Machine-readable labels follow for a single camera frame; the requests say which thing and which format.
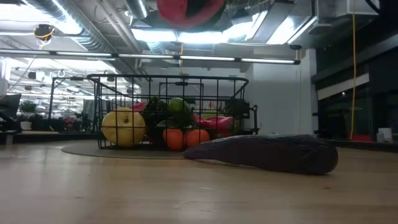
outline eggplant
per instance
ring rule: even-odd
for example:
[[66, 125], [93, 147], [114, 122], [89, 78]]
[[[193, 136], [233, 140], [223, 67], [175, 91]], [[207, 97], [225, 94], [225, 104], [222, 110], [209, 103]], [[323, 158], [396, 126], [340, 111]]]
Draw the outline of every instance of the eggplant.
[[335, 146], [307, 134], [232, 136], [203, 142], [187, 149], [183, 155], [187, 159], [315, 175], [331, 172], [338, 162]]

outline table surface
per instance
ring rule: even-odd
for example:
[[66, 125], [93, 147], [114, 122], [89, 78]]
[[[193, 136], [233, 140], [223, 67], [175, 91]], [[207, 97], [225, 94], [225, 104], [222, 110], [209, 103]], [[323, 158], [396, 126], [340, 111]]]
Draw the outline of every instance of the table surface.
[[71, 143], [0, 147], [1, 224], [398, 220], [398, 154], [339, 149], [330, 175], [307, 176], [61, 151]]

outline apple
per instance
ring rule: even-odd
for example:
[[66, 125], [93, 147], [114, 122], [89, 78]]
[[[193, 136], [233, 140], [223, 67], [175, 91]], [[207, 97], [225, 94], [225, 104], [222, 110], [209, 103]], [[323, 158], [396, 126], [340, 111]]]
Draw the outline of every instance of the apple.
[[131, 147], [140, 143], [146, 131], [145, 121], [141, 114], [129, 108], [118, 108], [117, 114], [116, 117], [116, 111], [111, 111], [102, 120], [101, 130], [106, 139], [122, 147]]

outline ceiling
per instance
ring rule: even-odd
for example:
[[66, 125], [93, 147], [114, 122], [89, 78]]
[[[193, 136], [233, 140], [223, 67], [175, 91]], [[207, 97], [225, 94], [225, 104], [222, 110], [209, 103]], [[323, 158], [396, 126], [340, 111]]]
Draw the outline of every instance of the ceiling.
[[[43, 41], [38, 40], [33, 35], [33, 30], [39, 24], [54, 24], [53, 17], [48, 14], [43, 14], [38, 10], [32, 10], [29, 6], [24, 4], [10, 4], [20, 1], [0, 1], [7, 2], [0, 7], [0, 49], [29, 49], [38, 50], [62, 50], [62, 51], [76, 51], [84, 52], [86, 48], [84, 44], [76, 41], [76, 36], [64, 33], [68, 28], [58, 28], [55, 30], [50, 41], [43, 44]], [[89, 33], [96, 33], [103, 38], [103, 42], [108, 49], [118, 53], [137, 53], [135, 50], [139, 49], [144, 53], [151, 53], [146, 42], [141, 40], [126, 41], [126, 38], [121, 36], [121, 28], [130, 29], [131, 18], [128, 16], [126, 8], [126, 0], [108, 0], [111, 3], [113, 10], [117, 12], [117, 18], [114, 15], [110, 19], [115, 22], [111, 23], [109, 14], [99, 7], [97, 0], [73, 0], [73, 7], [79, 15], [81, 21], [85, 21], [86, 27], [90, 28]], [[180, 54], [183, 51], [184, 55], [199, 55], [199, 56], [214, 56], [214, 57], [251, 57], [251, 58], [278, 58], [278, 59], [296, 59], [297, 53], [292, 50], [287, 44], [290, 37], [295, 34], [309, 19], [314, 16], [312, 0], [296, 0], [291, 1], [291, 5], [279, 4], [280, 1], [228, 1], [228, 10], [232, 10], [236, 6], [252, 6], [252, 9], [259, 7], [266, 9], [267, 13], [258, 23], [257, 31], [253, 33], [253, 38], [248, 40], [237, 40], [228, 43], [219, 44], [181, 44], [179, 42], [161, 42], [164, 52], [166, 54]], [[150, 8], [155, 9], [154, 1], [148, 1]], [[308, 30], [304, 32], [293, 44], [302, 44], [304, 47], [311, 47], [313, 43], [318, 43], [314, 36], [308, 35]], [[42, 99], [44, 104], [48, 103], [49, 94], [51, 91], [52, 77], [59, 76], [62, 71], [65, 73], [64, 77], [85, 77], [91, 73], [116, 73], [120, 72], [118, 63], [123, 63], [124, 68], [132, 69], [132, 72], [145, 70], [149, 74], [160, 75], [177, 75], [180, 69], [179, 61], [165, 61], [165, 60], [142, 60], [140, 63], [134, 59], [123, 60], [118, 63], [95, 60], [64, 60], [48, 58], [26, 58], [18, 57], [7, 58], [11, 65], [11, 77], [9, 80], [9, 93], [23, 93], [23, 99], [37, 100]], [[250, 64], [249, 63], [234, 63], [234, 62], [212, 62], [212, 61], [198, 61], [187, 60], [182, 63], [183, 69], [187, 73], [200, 72], [202, 70], [216, 72], [202, 72], [207, 75], [216, 75], [225, 71], [233, 71], [233, 73], [245, 73]], [[37, 74], [44, 74], [44, 78], [35, 80], [28, 78], [29, 72], [37, 72]], [[117, 80], [118, 90], [125, 92], [132, 84], [123, 78]], [[26, 90], [26, 86], [31, 86], [32, 90]], [[67, 87], [78, 86], [81, 91], [78, 93], [71, 93]], [[83, 99], [93, 98], [92, 83], [87, 80], [84, 81], [70, 81], [66, 80], [61, 83], [55, 90], [55, 98], [59, 101], [60, 106], [67, 105], [71, 101], [68, 97], [75, 97], [73, 106], [80, 110], [83, 106]]]

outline black wire basket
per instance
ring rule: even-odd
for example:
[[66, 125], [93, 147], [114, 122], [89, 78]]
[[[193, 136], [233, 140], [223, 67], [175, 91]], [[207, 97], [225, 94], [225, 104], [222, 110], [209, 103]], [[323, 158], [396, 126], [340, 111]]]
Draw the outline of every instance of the black wire basket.
[[[94, 129], [100, 149], [182, 151], [203, 141], [258, 134], [257, 106], [244, 100], [245, 78], [87, 77], [95, 86]], [[254, 127], [244, 128], [251, 116]]]

